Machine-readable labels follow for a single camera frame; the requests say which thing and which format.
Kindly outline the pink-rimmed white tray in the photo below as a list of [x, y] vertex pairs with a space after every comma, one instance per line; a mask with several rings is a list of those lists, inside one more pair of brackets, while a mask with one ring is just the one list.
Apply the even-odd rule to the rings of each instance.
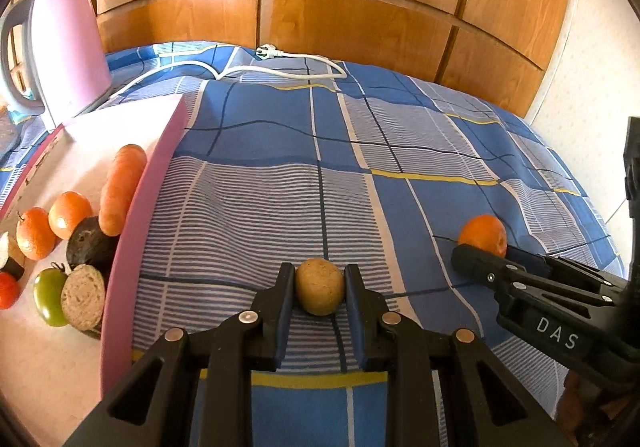
[[[92, 207], [38, 261], [1, 313], [1, 404], [30, 445], [61, 446], [129, 368], [132, 322], [146, 236], [160, 187], [189, 119], [186, 95], [99, 109], [56, 128], [37, 149], [1, 209], [15, 237], [27, 210], [52, 212], [65, 193]], [[116, 237], [102, 233], [102, 193], [118, 154], [146, 162]]]

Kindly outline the pink electric kettle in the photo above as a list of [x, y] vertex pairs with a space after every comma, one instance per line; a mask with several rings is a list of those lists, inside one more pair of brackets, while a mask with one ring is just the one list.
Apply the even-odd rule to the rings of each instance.
[[[32, 95], [15, 85], [8, 40], [22, 30]], [[1, 92], [9, 109], [38, 116], [47, 131], [106, 100], [112, 77], [90, 0], [19, 0], [1, 17]]]

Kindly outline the red cherry tomato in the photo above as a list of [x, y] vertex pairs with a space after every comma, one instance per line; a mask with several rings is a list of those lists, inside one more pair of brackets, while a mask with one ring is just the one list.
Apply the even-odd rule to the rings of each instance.
[[21, 289], [17, 280], [9, 273], [0, 273], [0, 309], [9, 309], [20, 297]]

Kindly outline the blue plaid tablecloth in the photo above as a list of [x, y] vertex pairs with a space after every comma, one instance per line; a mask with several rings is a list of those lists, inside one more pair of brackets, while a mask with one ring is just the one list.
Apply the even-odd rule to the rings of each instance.
[[[186, 95], [189, 119], [146, 236], [132, 348], [171, 327], [201, 331], [248, 307], [282, 262], [358, 264], [364, 284], [425, 329], [466, 327], [550, 415], [567, 370], [496, 323], [487, 288], [450, 265], [462, 226], [494, 215], [509, 245], [625, 276], [574, 174], [521, 118], [387, 69], [340, 63], [346, 79], [286, 80], [255, 65], [325, 74], [310, 58], [166, 43], [107, 56], [114, 89], [158, 67], [108, 106]], [[255, 446], [384, 446], [386, 382], [358, 371], [344, 304], [296, 309], [282, 368], [256, 375]]]

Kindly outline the orange tangerine with stem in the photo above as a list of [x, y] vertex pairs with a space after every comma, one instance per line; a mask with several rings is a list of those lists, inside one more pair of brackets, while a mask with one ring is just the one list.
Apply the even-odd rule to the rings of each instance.
[[39, 261], [47, 257], [56, 244], [48, 212], [43, 208], [33, 207], [18, 213], [15, 239], [18, 248], [29, 259]]

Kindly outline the small eggplant piece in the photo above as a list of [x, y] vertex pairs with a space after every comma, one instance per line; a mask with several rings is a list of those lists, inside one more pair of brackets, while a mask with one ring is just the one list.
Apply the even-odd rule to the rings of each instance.
[[17, 245], [16, 240], [7, 232], [0, 237], [0, 268], [2, 273], [10, 274], [20, 280], [25, 271], [26, 256]]

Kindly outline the large cut eggplant half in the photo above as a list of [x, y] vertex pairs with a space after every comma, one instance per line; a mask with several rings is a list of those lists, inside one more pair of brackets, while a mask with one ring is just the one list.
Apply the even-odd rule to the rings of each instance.
[[99, 339], [106, 299], [106, 283], [96, 267], [78, 265], [66, 278], [61, 292], [63, 315], [74, 329]]

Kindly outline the silver tissue box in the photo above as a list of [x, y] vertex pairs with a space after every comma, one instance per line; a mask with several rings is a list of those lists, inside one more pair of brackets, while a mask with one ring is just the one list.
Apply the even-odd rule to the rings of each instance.
[[0, 159], [12, 152], [18, 139], [20, 132], [12, 122], [10, 113], [6, 106], [2, 106], [0, 110]]

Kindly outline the small orange tangerine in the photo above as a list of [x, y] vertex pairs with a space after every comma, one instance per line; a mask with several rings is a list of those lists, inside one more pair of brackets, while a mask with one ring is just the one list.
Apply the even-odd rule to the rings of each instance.
[[67, 240], [84, 219], [91, 218], [93, 210], [89, 200], [80, 193], [65, 192], [54, 201], [49, 211], [49, 225], [56, 237]]

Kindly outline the small tan potato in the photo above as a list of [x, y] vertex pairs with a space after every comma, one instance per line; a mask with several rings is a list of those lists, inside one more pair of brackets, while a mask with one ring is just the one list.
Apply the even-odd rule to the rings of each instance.
[[296, 268], [295, 290], [302, 308], [309, 314], [334, 314], [345, 295], [344, 274], [326, 259], [307, 259]]

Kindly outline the dark avocado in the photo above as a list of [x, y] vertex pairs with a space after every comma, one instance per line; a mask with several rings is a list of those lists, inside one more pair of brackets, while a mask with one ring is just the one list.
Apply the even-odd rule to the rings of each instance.
[[105, 235], [96, 216], [84, 219], [77, 225], [67, 241], [66, 261], [71, 269], [90, 265], [108, 281], [118, 246], [119, 237]]

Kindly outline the long orange carrot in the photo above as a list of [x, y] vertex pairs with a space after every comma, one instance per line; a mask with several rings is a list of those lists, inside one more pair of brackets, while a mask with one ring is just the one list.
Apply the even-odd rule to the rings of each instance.
[[136, 144], [128, 144], [116, 152], [102, 188], [98, 214], [100, 230], [106, 236], [122, 233], [147, 162], [145, 150]]

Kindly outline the green tomato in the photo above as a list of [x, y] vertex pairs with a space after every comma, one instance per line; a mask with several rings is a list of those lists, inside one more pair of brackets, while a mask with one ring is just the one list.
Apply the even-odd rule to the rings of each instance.
[[65, 266], [52, 263], [36, 276], [32, 295], [38, 315], [50, 327], [68, 324], [62, 310], [61, 294], [67, 279]]

